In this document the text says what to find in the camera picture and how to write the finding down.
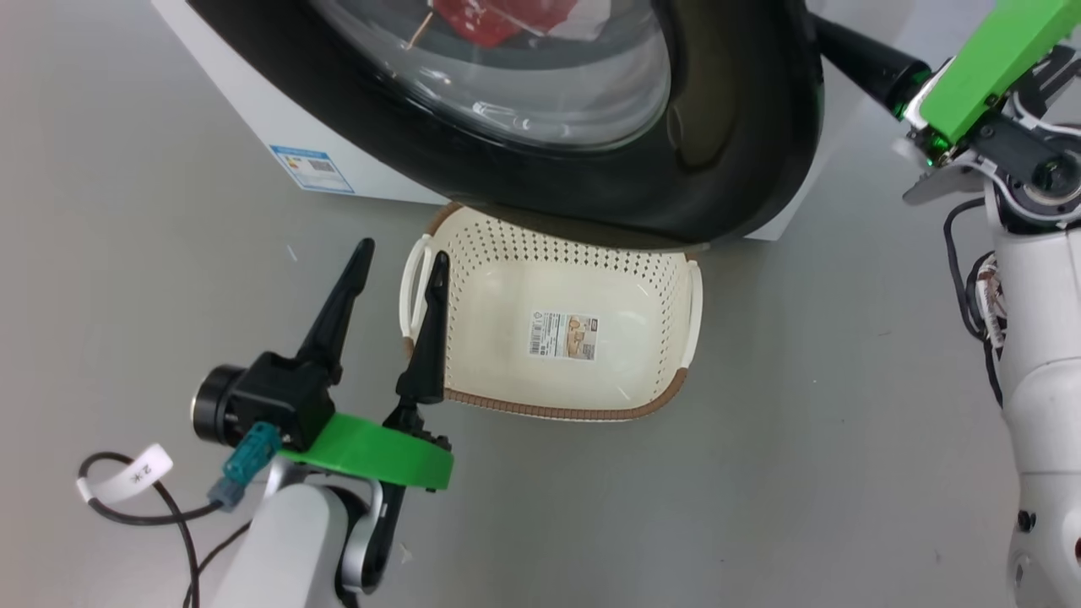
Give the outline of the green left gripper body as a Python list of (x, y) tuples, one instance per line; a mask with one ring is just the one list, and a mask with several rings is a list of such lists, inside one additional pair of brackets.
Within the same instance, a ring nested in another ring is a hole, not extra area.
[(280, 413), (279, 429), (281, 454), (313, 470), (433, 491), (451, 480), (454, 457), (443, 447), (363, 418)]

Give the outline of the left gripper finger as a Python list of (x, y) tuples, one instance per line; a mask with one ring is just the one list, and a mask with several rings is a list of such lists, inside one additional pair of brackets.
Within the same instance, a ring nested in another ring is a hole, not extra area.
[(349, 331), (353, 303), (366, 288), (374, 254), (374, 239), (364, 238), (356, 244), (295, 356), (301, 362), (324, 369), (332, 383), (341, 381), (341, 353)]
[(444, 400), (448, 373), (449, 256), (444, 251), (417, 251), (421, 279), (412, 308), (400, 317), (413, 351), (395, 392), (401, 404), (430, 405)]

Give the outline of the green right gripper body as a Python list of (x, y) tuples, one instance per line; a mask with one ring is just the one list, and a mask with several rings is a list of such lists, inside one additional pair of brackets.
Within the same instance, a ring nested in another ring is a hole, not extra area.
[(1077, 1), (999, 1), (956, 57), (923, 78), (895, 116), (923, 166), (939, 166), (1011, 85), (1078, 26)]

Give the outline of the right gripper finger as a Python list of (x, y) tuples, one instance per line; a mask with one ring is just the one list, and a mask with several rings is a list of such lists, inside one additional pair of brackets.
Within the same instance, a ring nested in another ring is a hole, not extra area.
[(820, 54), (881, 107), (907, 107), (932, 76), (926, 62), (813, 16)]

